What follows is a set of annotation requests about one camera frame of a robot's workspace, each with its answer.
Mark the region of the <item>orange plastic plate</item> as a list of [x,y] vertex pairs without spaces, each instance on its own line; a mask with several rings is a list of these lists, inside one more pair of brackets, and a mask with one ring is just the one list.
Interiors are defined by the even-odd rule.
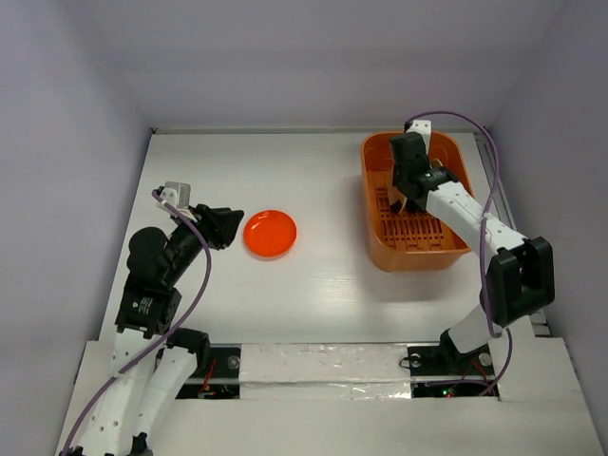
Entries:
[[250,217],[243,229],[248,251],[262,259],[274,259],[289,253],[297,239],[295,221],[279,210],[264,210]]

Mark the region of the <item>cream white plate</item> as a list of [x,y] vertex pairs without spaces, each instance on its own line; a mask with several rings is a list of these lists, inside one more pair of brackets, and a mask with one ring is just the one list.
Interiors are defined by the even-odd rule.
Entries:
[[407,206],[407,197],[397,188],[390,187],[388,189],[389,209],[394,215],[398,215],[404,211]]

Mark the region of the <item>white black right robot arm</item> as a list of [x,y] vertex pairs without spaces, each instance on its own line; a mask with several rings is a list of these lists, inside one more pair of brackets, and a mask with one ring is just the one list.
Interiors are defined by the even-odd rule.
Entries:
[[489,340],[554,301],[553,249],[543,237],[504,225],[451,171],[432,167],[429,146],[429,134],[414,129],[390,138],[392,187],[401,196],[390,209],[422,211],[450,228],[478,257],[482,288],[479,304],[461,322],[408,360],[417,368],[458,372]]

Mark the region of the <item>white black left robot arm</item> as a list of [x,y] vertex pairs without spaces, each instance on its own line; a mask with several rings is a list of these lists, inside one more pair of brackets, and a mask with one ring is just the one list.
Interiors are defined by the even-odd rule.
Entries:
[[176,228],[166,235],[146,227],[129,240],[110,374],[74,423],[63,455],[153,454],[154,434],[185,381],[213,368],[208,334],[185,329],[175,317],[176,284],[199,253],[232,244],[244,213],[204,204],[161,207]]

